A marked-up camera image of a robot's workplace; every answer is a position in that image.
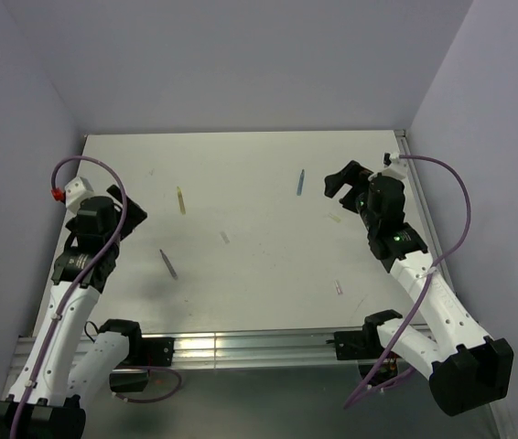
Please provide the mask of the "blue highlighter pen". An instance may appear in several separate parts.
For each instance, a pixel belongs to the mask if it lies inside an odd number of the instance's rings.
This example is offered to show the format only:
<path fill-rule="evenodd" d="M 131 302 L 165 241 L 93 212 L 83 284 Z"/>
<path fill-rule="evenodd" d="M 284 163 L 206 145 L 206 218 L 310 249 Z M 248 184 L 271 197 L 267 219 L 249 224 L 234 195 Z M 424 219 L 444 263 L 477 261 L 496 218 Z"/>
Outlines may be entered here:
<path fill-rule="evenodd" d="M 303 188 L 305 183 L 306 169 L 302 169 L 300 171 L 298 181 L 297 181 L 297 196 L 300 197 L 303 194 Z"/>

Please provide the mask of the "purple highlighter pen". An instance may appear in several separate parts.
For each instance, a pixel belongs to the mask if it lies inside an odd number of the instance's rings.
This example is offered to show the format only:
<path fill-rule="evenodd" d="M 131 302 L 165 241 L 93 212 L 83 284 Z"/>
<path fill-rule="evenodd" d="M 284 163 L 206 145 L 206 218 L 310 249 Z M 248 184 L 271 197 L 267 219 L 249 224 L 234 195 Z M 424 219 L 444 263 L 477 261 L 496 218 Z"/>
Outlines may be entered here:
<path fill-rule="evenodd" d="M 174 280 L 177 280 L 178 279 L 178 274 L 177 274 L 174 266 L 172 265 L 172 262 L 169 260 L 168 256 L 166 255 L 166 253 L 162 249 L 159 250 L 159 253 L 160 253 L 160 256 L 162 258 L 162 261 L 164 262 L 164 264 L 166 265 L 166 267 L 168 269 L 169 274 L 171 275 L 171 277 Z"/>

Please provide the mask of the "clear pen cap pink tint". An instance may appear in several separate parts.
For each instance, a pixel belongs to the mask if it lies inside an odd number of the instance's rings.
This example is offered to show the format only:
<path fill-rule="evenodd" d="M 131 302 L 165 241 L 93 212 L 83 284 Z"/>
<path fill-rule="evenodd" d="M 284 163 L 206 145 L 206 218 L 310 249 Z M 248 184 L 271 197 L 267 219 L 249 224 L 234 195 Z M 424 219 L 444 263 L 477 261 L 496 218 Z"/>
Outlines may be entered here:
<path fill-rule="evenodd" d="M 338 295 L 342 295 L 343 294 L 343 290 L 342 290 L 342 287 L 340 285 L 340 281 L 339 280 L 335 280 L 334 281 L 334 285 L 335 285 L 335 289 L 336 289 L 336 292 Z"/>

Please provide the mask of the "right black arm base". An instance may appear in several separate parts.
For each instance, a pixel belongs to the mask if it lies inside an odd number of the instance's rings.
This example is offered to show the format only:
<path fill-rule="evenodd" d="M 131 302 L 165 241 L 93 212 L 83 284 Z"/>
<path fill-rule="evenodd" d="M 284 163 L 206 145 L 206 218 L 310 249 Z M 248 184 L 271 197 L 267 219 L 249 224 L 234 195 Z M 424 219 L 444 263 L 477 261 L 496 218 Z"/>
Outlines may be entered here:
<path fill-rule="evenodd" d="M 339 361 L 371 360 L 371 364 L 359 367 L 363 379 L 372 369 L 374 362 L 383 353 L 383 347 L 376 342 L 369 341 L 362 330 L 334 332 L 333 339 L 328 340 L 327 343 L 334 346 L 336 359 Z M 382 384 L 397 375 L 397 356 L 389 354 L 371 378 L 371 385 Z"/>

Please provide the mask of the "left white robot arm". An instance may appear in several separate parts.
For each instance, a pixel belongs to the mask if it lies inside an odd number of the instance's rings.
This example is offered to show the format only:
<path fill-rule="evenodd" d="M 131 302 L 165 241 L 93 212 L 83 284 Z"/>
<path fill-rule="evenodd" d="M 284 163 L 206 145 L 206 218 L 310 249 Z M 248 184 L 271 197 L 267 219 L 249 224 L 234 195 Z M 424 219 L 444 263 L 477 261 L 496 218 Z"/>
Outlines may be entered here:
<path fill-rule="evenodd" d="M 0 438 L 80 438 L 87 409 L 113 370 L 144 356 L 138 323 L 109 319 L 81 359 L 84 326 L 116 266 L 120 243 L 147 214 L 116 185 L 104 196 L 83 178 L 55 191 L 72 217 L 54 262 L 49 304 L 27 361 L 0 400 Z"/>

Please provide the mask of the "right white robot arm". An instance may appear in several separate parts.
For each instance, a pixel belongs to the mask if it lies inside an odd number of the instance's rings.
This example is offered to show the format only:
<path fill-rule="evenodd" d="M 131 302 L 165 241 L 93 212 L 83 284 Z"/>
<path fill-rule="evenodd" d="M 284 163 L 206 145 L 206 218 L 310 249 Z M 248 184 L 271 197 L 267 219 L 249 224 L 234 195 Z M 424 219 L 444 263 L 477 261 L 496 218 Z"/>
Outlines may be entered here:
<path fill-rule="evenodd" d="M 470 315 L 439 272 L 440 260 L 406 222 L 406 160 L 386 155 L 380 172 L 351 161 L 324 179 L 328 198 L 349 186 L 340 204 L 360 216 L 372 255 L 414 303 L 407 316 L 395 310 L 366 316 L 361 329 L 337 331 L 330 342 L 339 360 L 374 362 L 347 406 L 402 380 L 396 361 L 403 359 L 428 380 L 442 412 L 455 416 L 506 397 L 514 353 Z"/>

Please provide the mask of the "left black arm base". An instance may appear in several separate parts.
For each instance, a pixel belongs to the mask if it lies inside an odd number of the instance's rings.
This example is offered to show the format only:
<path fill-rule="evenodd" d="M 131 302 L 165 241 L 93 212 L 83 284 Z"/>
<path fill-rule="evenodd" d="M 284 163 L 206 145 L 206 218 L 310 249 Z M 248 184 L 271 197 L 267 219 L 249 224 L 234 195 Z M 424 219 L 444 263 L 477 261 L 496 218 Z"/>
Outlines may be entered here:
<path fill-rule="evenodd" d="M 152 372 L 135 366 L 169 367 L 174 345 L 173 337 L 143 337 L 136 353 L 123 360 L 110 374 L 110 390 L 122 394 L 142 392 Z"/>

